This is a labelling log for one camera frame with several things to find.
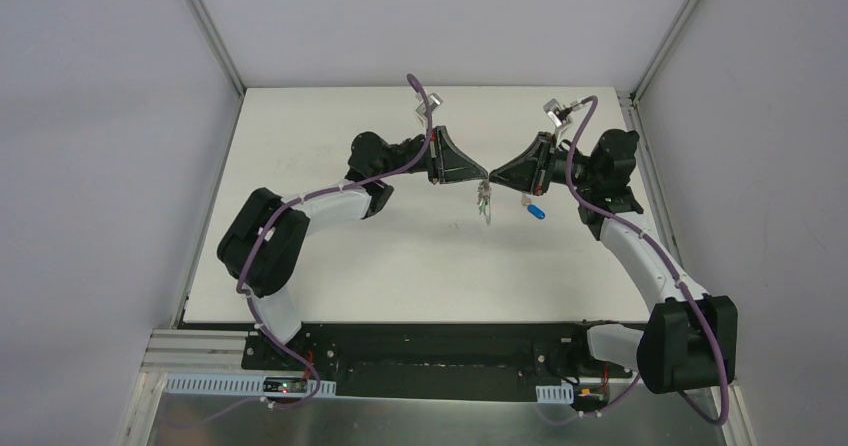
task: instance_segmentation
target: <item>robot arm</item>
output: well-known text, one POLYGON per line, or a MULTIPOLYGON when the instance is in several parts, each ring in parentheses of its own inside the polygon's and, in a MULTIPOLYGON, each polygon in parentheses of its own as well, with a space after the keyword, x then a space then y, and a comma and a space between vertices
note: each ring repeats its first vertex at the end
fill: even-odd
MULTIPOLYGON (((571 123, 577 107, 563 107, 552 100, 545 112, 554 121, 554 133, 539 132, 521 155, 492 171, 489 180, 541 196, 551 183, 566 184, 567 147, 562 133, 571 123)), ((572 183, 581 198, 637 226, 648 233, 644 210, 628 183, 636 167, 638 133, 606 131, 592 154, 574 151, 572 183)), ((651 312, 644 331, 620 324, 604 324, 588 329, 589 353, 595 359, 610 361, 638 370, 647 388, 654 393, 684 391, 719 384, 719 373, 703 328, 696 319, 671 271, 657 251, 641 234, 596 212, 578 207, 581 221, 621 262, 639 289, 651 312)), ((664 248, 668 258, 671 255, 664 248)), ((683 268, 671 260, 677 271, 683 268)), ((727 296, 713 297, 685 275, 685 282, 704 313, 722 351, 728 378, 733 378, 736 357, 737 311, 727 296)))
MULTIPOLYGON (((441 98, 435 94, 429 96, 429 101, 431 111, 441 104, 441 98)), ((419 117, 424 116, 423 103, 417 112, 419 117)), ((399 144, 389 144, 377 134, 365 132, 357 135, 351 144, 350 169, 344 180, 319 192, 324 194, 310 193, 299 204, 278 213, 283 204, 300 195, 277 195, 259 188, 242 206, 219 243, 217 256, 230 276, 239 278, 258 238, 264 237, 246 272, 245 284, 253 296, 248 304, 283 343, 300 329, 300 316, 284 286, 294 273, 304 239, 332 226, 379 213, 394 188, 380 180, 360 186, 354 183, 401 170, 421 154, 425 141, 426 154, 405 172, 426 172, 433 184, 484 179, 488 175, 456 147, 445 126, 433 128, 427 138, 419 134, 399 144), (263 228, 272 217, 276 220, 266 232, 263 228)))

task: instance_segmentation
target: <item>blue cap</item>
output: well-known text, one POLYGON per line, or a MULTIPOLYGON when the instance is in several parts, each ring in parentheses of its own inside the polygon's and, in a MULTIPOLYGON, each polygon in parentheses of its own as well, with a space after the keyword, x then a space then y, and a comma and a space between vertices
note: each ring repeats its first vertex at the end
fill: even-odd
POLYGON ((539 209, 535 204, 528 204, 527 211, 530 211, 530 214, 536 217, 536 219, 545 219, 545 212, 539 209))

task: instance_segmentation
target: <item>metal sheet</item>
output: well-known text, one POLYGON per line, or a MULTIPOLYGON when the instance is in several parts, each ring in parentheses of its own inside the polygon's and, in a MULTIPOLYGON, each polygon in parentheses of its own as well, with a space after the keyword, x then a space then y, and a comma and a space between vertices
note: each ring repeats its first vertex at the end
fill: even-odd
MULTIPOLYGON (((618 394, 622 384, 612 385, 618 394)), ((714 413, 708 391, 693 393, 714 413)), ((600 419, 568 426, 546 424, 574 414, 567 406, 532 403, 324 399, 290 411, 248 402, 193 428, 239 401, 232 397, 164 394, 150 446, 169 445, 725 445, 720 428, 701 420, 677 395, 655 396, 643 387, 600 419)))

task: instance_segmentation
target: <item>metal bracket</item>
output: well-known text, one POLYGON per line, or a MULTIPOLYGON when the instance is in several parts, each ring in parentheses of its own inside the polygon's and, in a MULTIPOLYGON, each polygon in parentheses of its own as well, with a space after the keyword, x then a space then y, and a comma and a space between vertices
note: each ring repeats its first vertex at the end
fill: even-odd
POLYGON ((551 99, 542 109, 545 110, 545 114, 550 118, 551 122, 554 123, 554 137, 556 137, 556 144, 562 142, 563 136, 565 136, 566 131, 571 128, 573 121, 571 120, 571 113, 577 111, 580 108, 580 104, 577 101, 574 101, 568 107, 565 107, 559 104, 555 98, 551 99))
MULTIPOLYGON (((141 372, 240 372, 246 338, 246 331, 155 329, 141 361, 141 372)), ((302 370, 294 370, 277 375, 301 374, 302 370)))
MULTIPOLYGON (((310 349, 310 346, 305 342, 306 338, 296 336, 288 345, 297 351, 310 349)), ((251 331, 247 340, 244 343, 244 353, 241 357, 241 368, 248 371, 272 371, 278 369, 303 371, 303 365, 296 359, 286 354, 282 354, 263 334, 257 331, 251 331)))
MULTIPOLYGON (((424 107, 424 101, 421 99, 421 95, 419 94, 419 95, 417 95, 417 97, 421 101, 421 103, 418 105, 417 108, 415 108, 415 117, 418 118, 418 122, 421 123, 421 126, 423 128, 426 128, 427 127, 427 110, 424 107)), ((442 103, 444 102, 444 101, 442 101, 441 96, 439 96, 436 93, 430 93, 427 96, 427 99, 430 100, 430 114, 435 113, 436 109, 438 109, 438 107, 441 106, 442 103)))

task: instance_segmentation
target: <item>purple cable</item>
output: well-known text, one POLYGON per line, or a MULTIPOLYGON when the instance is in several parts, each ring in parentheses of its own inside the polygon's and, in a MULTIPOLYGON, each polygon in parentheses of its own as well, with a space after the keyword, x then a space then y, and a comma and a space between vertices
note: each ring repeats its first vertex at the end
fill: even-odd
MULTIPOLYGON (((410 86, 412 86, 412 89, 414 89, 416 93, 421 95, 421 98, 424 101, 424 116, 427 118, 427 131, 424 133, 424 143, 421 145, 421 150, 418 151, 418 154, 416 154, 415 157, 412 158, 412 160, 410 160, 408 163, 401 166, 400 168, 397 168, 393 171, 389 171, 387 173, 378 174, 376 176, 373 176, 373 177, 370 177, 370 178, 367 178, 367 179, 363 179, 362 181, 357 181, 355 183, 347 184, 347 185, 345 185, 341 188, 343 191, 347 191, 347 190, 353 189, 353 188, 358 188, 358 187, 363 186, 365 184, 372 183, 374 181, 379 181, 383 178, 388 178, 389 176, 394 176, 396 174, 404 173, 407 170, 409 170, 411 167, 413 167, 415 165, 415 163, 417 163, 419 160, 421 160, 421 158, 424 157, 424 154, 427 152, 427 148, 430 145, 430 138, 433 134, 433 111, 432 111, 432 108, 430 106, 430 100, 427 97, 427 92, 424 91, 424 86, 421 85, 421 82, 418 81, 418 78, 416 78, 413 74, 407 74, 406 75, 406 81, 409 83, 410 86)), ((271 228, 274 226, 274 223, 277 222, 277 220, 280 218, 280 216, 282 216, 282 214, 284 212, 286 212, 286 210, 288 210, 289 208, 291 208, 293 206, 300 204, 303 201, 309 201, 310 199, 317 198, 318 196, 323 196, 325 194, 337 193, 337 192, 339 192, 338 187, 331 187, 331 188, 321 189, 319 191, 313 191, 313 192, 303 196, 302 198, 299 198, 299 197, 295 198, 295 199, 289 201, 288 203, 285 203, 282 206, 280 206, 279 208, 277 208, 277 210, 274 211, 274 214, 272 214, 271 217, 268 218, 268 221, 265 222, 265 225, 262 227, 262 232, 256 238, 256 242, 253 243, 253 247, 250 249, 250 253, 247 255, 247 259, 245 259, 245 261, 244 261, 244 266, 242 266, 242 268, 241 268, 241 272, 239 273, 238 282, 236 283, 236 292, 239 293, 239 294, 247 294, 246 291, 244 290, 244 284, 245 284, 245 281, 247 280, 247 272, 250 270, 250 266, 253 265, 253 261, 256 259, 256 255, 259 253, 259 248, 262 246, 262 243, 265 241, 265 236, 268 235, 268 231, 271 230, 271 228)), ((256 322, 256 324, 262 324, 262 321, 260 321, 260 319, 259 319, 259 314, 256 311, 256 307, 253 304, 253 297, 252 296, 250 296, 248 298, 247 305, 248 305, 248 308, 250 309, 250 314, 253 315, 253 320, 256 322)), ((303 365, 305 365, 306 368, 309 370, 309 372, 312 373, 312 376, 315 378, 315 381, 317 382, 317 384, 315 385, 314 391, 312 391, 308 395, 304 396, 300 400, 295 401, 294 403, 271 403, 271 404, 273 404, 274 408, 276 408, 276 409, 290 409, 290 408, 296 408, 296 407, 299 407, 299 406, 303 406, 308 401, 312 400, 312 398, 314 398, 315 395, 318 394, 318 392, 321 390, 321 378, 318 376, 318 372, 315 370, 315 367, 312 366, 312 364, 309 361, 307 361, 302 356, 300 356, 296 352, 294 352, 291 349, 289 349, 288 347, 286 347, 286 345, 282 341, 280 341, 278 338, 276 338, 273 334, 271 334, 271 331, 268 330, 268 328, 266 328, 264 325, 260 326, 259 330, 262 333, 264 333, 265 336, 267 336, 268 339, 270 339, 272 343, 274 343, 274 346, 276 346, 277 348, 279 348, 284 353, 288 354, 289 356, 293 357, 294 359, 298 360, 303 365)))
POLYGON ((718 418, 711 418, 705 413, 697 404, 690 398, 685 392, 681 391, 680 395, 683 396, 683 399, 698 413, 699 416, 704 418, 710 424, 721 426, 725 422, 727 422, 727 416, 730 413, 730 394, 728 391, 728 381, 727 381, 727 370, 724 367, 724 357, 721 354, 721 348, 718 345, 718 340, 716 340, 715 334, 713 334, 712 328, 710 328, 710 324, 707 322, 707 318, 704 317, 704 313, 701 312, 701 309, 695 303, 695 298, 692 297, 692 293, 689 291, 689 287, 686 286, 686 283, 680 280, 680 273, 677 271, 677 268, 674 267, 674 263, 672 263, 671 258, 663 251, 662 246, 651 236, 644 234, 642 229, 630 221, 616 216, 608 211, 604 211, 601 208, 598 208, 594 204, 589 203, 585 199, 583 199, 580 194, 577 192, 577 188, 574 186, 574 180, 571 177, 572 170, 574 168, 574 152, 577 151, 577 141, 580 140, 580 137, 583 135, 583 131, 586 129, 586 125, 589 124, 589 120, 592 119, 592 115, 595 114, 595 110, 598 108, 598 97, 597 96, 589 96, 580 102, 580 104, 586 104, 591 102, 592 105, 589 107, 589 112, 586 113, 586 116, 583 118, 583 122, 580 123, 580 127, 577 128, 577 132, 574 133, 574 139, 571 140, 571 147, 568 149, 568 156, 566 157, 565 163, 565 181, 568 184, 568 190, 571 192, 571 195, 574 196, 574 199, 583 206, 584 208, 600 214, 601 216, 612 219, 613 221, 618 221, 619 223, 627 226, 633 232, 639 234, 639 236, 644 239, 651 247, 656 251, 657 255, 662 260, 665 267, 671 272, 671 277, 674 279, 680 291, 683 293, 683 296, 686 298, 686 301, 689 303, 689 306, 692 307, 692 310, 695 312, 695 316, 698 318, 698 322, 701 324, 701 328, 704 330, 704 334, 707 335, 707 341, 710 343, 710 349, 712 350, 713 357, 716 361, 716 366, 718 368, 718 381, 719 381, 719 389, 721 390, 721 410, 719 412, 718 418))
MULTIPOLYGON (((634 377, 633 377, 633 381, 632 381, 629 385, 627 385, 627 389, 625 389, 624 391, 622 391, 622 393, 621 393, 621 394, 619 394, 618 396, 616 396, 616 397, 615 397, 615 399, 613 399, 612 401, 610 401, 610 403, 609 403, 609 404, 607 404, 607 405, 606 405, 606 406, 604 406, 603 408, 599 409, 599 410, 598 410, 598 413, 601 413, 601 414, 606 413, 607 411, 609 411, 610 409, 612 409, 612 408, 613 408, 613 406, 615 406, 616 404, 620 403, 620 402, 621 402, 624 398, 626 398, 626 397, 627 397, 627 396, 628 396, 628 395, 629 395, 629 394, 630 394, 630 393, 631 393, 634 389, 636 389, 636 384, 638 384, 638 383, 639 383, 639 378, 640 378, 639 373, 636 373, 636 376, 634 376, 634 377)), ((585 418, 585 417, 587 417, 587 415, 585 415, 585 414, 584 414, 583 416, 580 416, 579 414, 576 414, 576 415, 571 416, 570 418, 566 418, 566 419, 564 419, 564 420, 562 420, 562 421, 556 421, 556 420, 553 420, 553 419, 548 419, 548 417, 547 417, 547 416, 545 416, 544 414, 542 414, 542 412, 541 412, 541 411, 539 411, 539 417, 541 417, 543 421, 545 421, 546 423, 550 424, 551 426, 565 426, 565 425, 567 425, 567 424, 570 424, 570 423, 571 423, 571 422, 573 422, 573 421, 576 421, 576 420, 578 420, 578 419, 585 418)))

